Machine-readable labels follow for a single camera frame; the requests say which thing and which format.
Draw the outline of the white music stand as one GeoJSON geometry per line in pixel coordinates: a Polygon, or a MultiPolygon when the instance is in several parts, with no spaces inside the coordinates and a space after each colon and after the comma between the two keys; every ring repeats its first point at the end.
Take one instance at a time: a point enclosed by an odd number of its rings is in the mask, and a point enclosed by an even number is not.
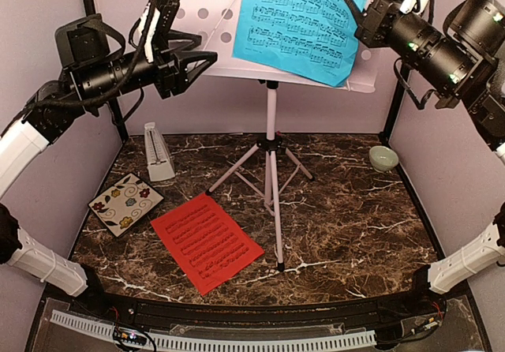
{"type": "MultiPolygon", "coordinates": [[[[238,175],[251,157],[263,155],[264,187],[258,193],[264,207],[275,220],[280,220],[279,196],[284,190],[284,184],[279,182],[278,157],[284,148],[276,125],[279,84],[285,82],[333,87],[270,66],[235,58],[234,41],[240,10],[241,0],[181,0],[181,10],[175,25],[179,30],[202,36],[204,51],[218,53],[218,60],[208,70],[209,74],[253,79],[259,87],[264,88],[267,101],[266,129],[260,139],[228,169],[227,175],[238,175]]],[[[351,74],[343,86],[336,88],[371,92],[375,75],[372,72],[362,72],[360,68],[367,57],[367,52],[358,49],[351,74]]]]}

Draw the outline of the black front rail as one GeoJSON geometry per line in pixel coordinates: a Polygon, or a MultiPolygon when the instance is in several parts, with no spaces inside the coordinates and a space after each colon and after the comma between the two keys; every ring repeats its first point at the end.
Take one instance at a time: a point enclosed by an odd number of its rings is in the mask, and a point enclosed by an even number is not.
{"type": "Polygon", "coordinates": [[[443,317],[444,297],[430,290],[408,290],[371,298],[337,298],[325,292],[336,281],[309,276],[316,292],[287,269],[264,278],[238,278],[203,298],[186,274],[173,264],[135,264],[121,273],[116,264],[95,277],[91,294],[78,298],[58,295],[91,315],[117,310],[121,321],[140,327],[165,328],[171,323],[232,328],[344,324],[347,328],[388,328],[401,320],[431,313],[443,317]]]}

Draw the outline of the red sheet music page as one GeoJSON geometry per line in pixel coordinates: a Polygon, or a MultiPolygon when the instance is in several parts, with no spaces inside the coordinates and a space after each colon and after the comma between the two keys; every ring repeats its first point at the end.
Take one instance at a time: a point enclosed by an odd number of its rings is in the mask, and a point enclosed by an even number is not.
{"type": "Polygon", "coordinates": [[[202,296],[264,255],[205,193],[152,220],[151,225],[202,296]]]}

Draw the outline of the pale green bowl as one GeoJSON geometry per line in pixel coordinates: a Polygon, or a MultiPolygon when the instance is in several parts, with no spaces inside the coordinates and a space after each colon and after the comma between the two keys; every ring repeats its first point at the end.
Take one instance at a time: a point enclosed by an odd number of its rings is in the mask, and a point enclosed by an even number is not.
{"type": "Polygon", "coordinates": [[[385,146],[373,146],[368,152],[372,168],[379,172],[388,172],[399,164],[399,157],[395,151],[385,146]]]}

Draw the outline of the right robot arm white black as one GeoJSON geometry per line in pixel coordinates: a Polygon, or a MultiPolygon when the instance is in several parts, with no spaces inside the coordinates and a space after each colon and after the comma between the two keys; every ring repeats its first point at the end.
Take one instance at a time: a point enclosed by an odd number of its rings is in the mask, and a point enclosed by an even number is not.
{"type": "Polygon", "coordinates": [[[368,48],[389,47],[419,72],[439,99],[462,104],[483,141],[504,158],[504,8],[496,0],[465,0],[438,31],[406,0],[344,0],[368,48]]]}

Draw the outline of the right black frame post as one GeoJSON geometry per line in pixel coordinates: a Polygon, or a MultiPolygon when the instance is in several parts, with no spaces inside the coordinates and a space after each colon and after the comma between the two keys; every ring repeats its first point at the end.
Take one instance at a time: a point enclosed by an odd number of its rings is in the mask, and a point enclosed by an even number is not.
{"type": "Polygon", "coordinates": [[[391,135],[398,118],[400,107],[402,105],[404,94],[405,89],[402,86],[400,80],[397,80],[387,119],[383,131],[379,134],[380,140],[384,145],[389,145],[389,141],[391,139],[391,135]]]}

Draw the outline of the white metronome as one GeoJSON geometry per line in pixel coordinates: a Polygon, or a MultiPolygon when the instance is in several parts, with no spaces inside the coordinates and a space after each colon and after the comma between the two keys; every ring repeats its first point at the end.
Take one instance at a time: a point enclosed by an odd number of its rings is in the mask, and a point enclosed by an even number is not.
{"type": "Polygon", "coordinates": [[[163,135],[154,122],[144,125],[144,145],[149,178],[152,182],[161,182],[175,177],[174,161],[163,135]]]}

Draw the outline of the floral square plate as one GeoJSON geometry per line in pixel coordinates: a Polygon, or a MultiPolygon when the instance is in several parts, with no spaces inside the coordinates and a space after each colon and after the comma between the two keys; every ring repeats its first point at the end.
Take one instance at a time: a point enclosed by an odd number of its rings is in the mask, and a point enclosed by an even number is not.
{"type": "Polygon", "coordinates": [[[119,238],[162,201],[161,194],[129,173],[105,189],[88,206],[102,224],[119,238]]]}

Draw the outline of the blue sheet music page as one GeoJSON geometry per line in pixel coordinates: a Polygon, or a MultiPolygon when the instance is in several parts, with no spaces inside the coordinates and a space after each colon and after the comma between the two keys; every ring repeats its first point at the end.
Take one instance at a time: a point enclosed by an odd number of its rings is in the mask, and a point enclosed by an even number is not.
{"type": "Polygon", "coordinates": [[[356,28],[343,0],[241,0],[233,56],[341,87],[354,66],[356,28]]]}

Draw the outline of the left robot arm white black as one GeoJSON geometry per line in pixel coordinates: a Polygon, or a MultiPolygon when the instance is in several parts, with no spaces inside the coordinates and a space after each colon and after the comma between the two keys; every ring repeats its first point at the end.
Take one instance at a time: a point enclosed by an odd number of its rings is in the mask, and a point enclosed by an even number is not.
{"type": "MultiPolygon", "coordinates": [[[[155,85],[166,99],[185,92],[218,60],[202,51],[199,35],[173,30],[171,15],[155,14],[135,51],[126,54],[125,38],[94,14],[57,29],[60,77],[48,81],[1,134],[1,192],[53,144],[79,117],[110,99],[155,85]]],[[[94,317],[111,311],[111,300],[95,270],[73,263],[31,238],[6,207],[1,208],[1,262],[49,283],[94,317]]]]}

